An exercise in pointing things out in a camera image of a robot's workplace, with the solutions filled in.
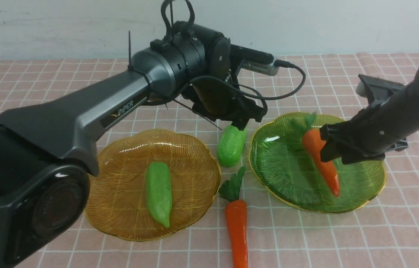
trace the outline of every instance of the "pink checkered tablecloth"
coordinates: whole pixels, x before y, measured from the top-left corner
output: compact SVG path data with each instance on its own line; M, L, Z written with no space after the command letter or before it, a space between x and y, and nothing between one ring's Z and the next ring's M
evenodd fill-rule
M407 83L419 67L419 53L286 56L308 74L302 90L269 101L263 123L288 112L321 112L350 119L367 105L355 94L364 73ZM0 61L0 112L43 103L124 71L126 60ZM301 76L281 70L275 77L249 71L240 83L262 95L293 90ZM227 123L218 122L220 127ZM260 126L249 124L246 151ZM192 134L216 156L221 132L180 105L140 107L98 141L113 141L151 128ZM419 268L419 132L410 148L389 153L388 182L381 194L355 212L324 215L287 207L268 194L249 171L242 197L248 205L251 268ZM223 168L223 179L237 171ZM84 217L63 235L28 258L19 268L230 268L232 267L223 200L188 229L155 242L132 243L95 230Z

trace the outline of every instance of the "gold rim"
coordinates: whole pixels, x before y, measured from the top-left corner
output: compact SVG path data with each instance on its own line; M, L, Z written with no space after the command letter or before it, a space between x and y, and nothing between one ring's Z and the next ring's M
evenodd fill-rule
M320 210L315 210L315 209L306 209L306 208L300 207L300 206L298 206L296 204L293 204L291 202L288 202L286 200L283 200L281 197L279 197L274 192L272 192L271 189L269 189L269 187L267 187L266 184L264 182L262 182L261 178L259 178L259 176L256 174L256 172L254 171L254 169L252 167L251 154L252 154L252 147L253 147L253 142L254 142L254 136L256 136L257 132L260 129L262 129L263 127L265 127L267 125L270 125L270 124L274 124L281 117L285 117L285 116L287 116L289 114L294 114L294 115L300 114L300 115L302 115L302 114L307 114L307 112L289 112L287 114L280 115L279 117L276 117L276 119L274 119L273 121L267 122L264 125L262 125L261 127L259 127L254 132L254 134L251 137L249 154L247 155L247 159L248 159L248 162L249 162L249 167L251 168L252 174L254 174L254 176L257 178L257 180L262 184L262 186L264 186L264 188L266 188L266 190L269 191L269 193L271 193L272 195L274 195L278 200L280 200L281 202L285 203L286 205L289 205L290 207L294 207L294 208L297 208L297 209L300 209L300 210L310 211L310 212L317 212L317 213L322 213L322 214L341 214L341 213L346 213L346 212L350 212L350 211L354 211L354 210L357 210L359 208L362 208L364 205L368 204L368 202L370 202L371 200L373 200L375 197L377 197L382 192L382 190L385 188L385 185L387 183L387 172L386 172L386 168L385 168L385 162L381 163L381 166L383 168L383 185L380 188L380 190L377 193L375 193L373 195L373 197L371 197L369 200L367 200L366 202L362 203L361 205L359 205L358 207L353 208L353 209L343 210L343 211L336 211L336 212L330 212L330 211L329 212L326 212L326 211L320 211ZM336 118L336 119L339 119L339 120L344 120L341 117L336 117L335 115L331 115L331 114L318 114L318 115L322 115L324 117L332 117L332 118Z
M114 234L110 234L109 232L106 232L106 231L102 231L101 229L99 229L99 228L97 228L96 226L95 226L95 224L89 219L89 216L87 215L87 209L85 209L84 208L84 215L85 215L85 217L86 217L86 219L87 219L87 221L95 228L95 229L97 229L98 231L100 231L100 232L102 232L102 233L104 233L104 234L107 234L107 235L109 235L109 236L114 236L114 237L117 237L117 238L119 238L119 239L122 239L122 240L125 240L125 241L132 241L132 242L151 242L151 241L157 241L157 240L160 240L160 239L164 239L164 238L166 238L166 237L168 237L168 236L171 236L171 235L173 235L173 234L175 234L175 233L177 233L177 232L180 232L180 231L183 231L183 230L185 230L185 229L187 229L188 227L190 227L190 226L192 226L193 224L195 224L197 221L199 221L202 217L204 217L207 213L208 213L208 211L211 209L211 207L213 206L213 204L214 204L214 201L216 200L216 197L217 197L217 195L218 195L218 192L219 192L219 190L220 190L220 187L221 187L221 177L222 177L222 175L221 175L221 167L220 167L220 165L218 164L218 161L216 160L216 158L211 154L211 151L210 151L210 149L208 148L208 146L204 143L204 142L202 142L200 139L198 139L197 137L195 137L195 136L192 136L192 135L189 135L189 134L180 134L180 133L176 133L176 132L174 132L174 131L171 131L171 130L168 130L168 129L160 129L160 128L155 128L155 129L148 129L148 130L144 130L144 131L142 131L142 132L139 132L139 133L137 133L137 134L135 134L134 136L130 136L130 137L126 137L126 138L123 138L123 139L119 139L119 140L117 140L117 141L114 141L114 142L112 142L111 144L108 144L107 146L105 146L105 148L104 149L102 149L102 151L99 153L99 155L97 156L97 162L99 163L99 165L100 165L100 155L101 154L103 154L104 153L104 151L106 151L110 146L112 146L113 144L115 144L115 143L121 143L121 142L124 142L124 141L127 141L127 140L130 140L130 139L133 139L133 138L135 138L135 137L137 137L137 136L140 136L140 135L144 135L145 133L148 133L148 132L154 132L154 131L162 131L162 132L168 132L169 134L172 134L172 135L181 135L181 136L187 136L187 137L190 137L190 138L192 138L192 139L195 139L196 141L198 141L199 143L201 143L203 146L204 146L204 148L206 148L206 151L208 152L208 155L210 156L210 158L211 158L211 160L212 161L215 161L215 163L216 163L216 166L218 167L218 174L219 174L219 182L218 182L218 188L216 189L216 193L213 195L213 197L212 197L212 199L211 199L211 205L208 207L208 209L206 209L206 211L204 212L204 213L202 213L201 214L201 216L199 217L199 218L197 218L197 219L195 219L194 221L192 221L192 222L189 222L189 224L187 225L187 227L185 227L185 228L182 228L182 229L179 229L179 230L176 230L176 231L173 231L173 232L171 232L171 233L168 233L168 234L166 234L166 235L164 235L164 236L158 236L158 237L155 237L155 238L153 238L153 239L141 239L141 240L139 240L139 239L128 239L128 238L125 238L125 237L121 237L121 236L116 236L116 235L114 235ZM91 182L91 186L92 186L92 180L94 180L94 179L96 179L94 176L92 176L92 175L89 175L89 182Z

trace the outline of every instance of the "robotic arm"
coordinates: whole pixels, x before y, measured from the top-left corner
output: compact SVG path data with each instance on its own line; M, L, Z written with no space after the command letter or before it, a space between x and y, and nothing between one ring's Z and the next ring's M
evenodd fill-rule
M406 149L406 137L419 130L419 69L406 86L366 75L359 78L357 93L367 97L369 105L349 121L320 129L327 141L320 152L324 162L339 157L344 164L383 160L388 151Z
M266 100L303 86L301 68L194 24L186 3L190 19L173 23L165 13L172 0L163 2L165 37L134 54L128 70L51 102L0 114L0 268L21 263L78 219L89 195L87 174L99 174L96 141L137 107L182 95L193 102L194 113L244 129L250 119L262 120ZM280 67L302 73L293 92L264 98L239 89L241 68L275 75Z
M266 100L302 87L305 73L298 66L194 24L188 0L190 19L170 22L165 11L172 1L161 7L165 37L137 52L128 70L51 102L0 114L0 268L21 263L78 219L89 195L87 175L99 174L96 141L137 107L181 95L193 102L194 113L243 129L250 119L262 120ZM275 75L280 67L302 73L293 92L262 97L251 88L255 95L240 90L241 68ZM347 122L322 127L323 161L383 159L387 151L406 148L405 137L419 130L419 71L407 86L360 79L369 106Z

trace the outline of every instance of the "green glass plate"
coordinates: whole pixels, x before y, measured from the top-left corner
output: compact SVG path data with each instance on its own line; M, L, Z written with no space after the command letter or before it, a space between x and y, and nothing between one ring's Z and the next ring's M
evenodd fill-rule
M291 129L290 120L304 124L304 112L284 114L260 127L252 137L249 163L259 182L282 202L299 209L342 213L358 209L376 197L386 183L383 161L343 165L334 160L339 174L340 195L334 197L304 150L302 137ZM318 114L313 127L343 122Z

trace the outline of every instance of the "white wall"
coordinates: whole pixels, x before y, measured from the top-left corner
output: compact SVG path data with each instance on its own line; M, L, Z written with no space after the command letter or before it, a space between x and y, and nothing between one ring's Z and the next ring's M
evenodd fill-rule
M124 57L164 34L162 0L0 0L0 59ZM419 0L192 0L196 22L274 54L419 51ZM183 1L178 20L187 20Z

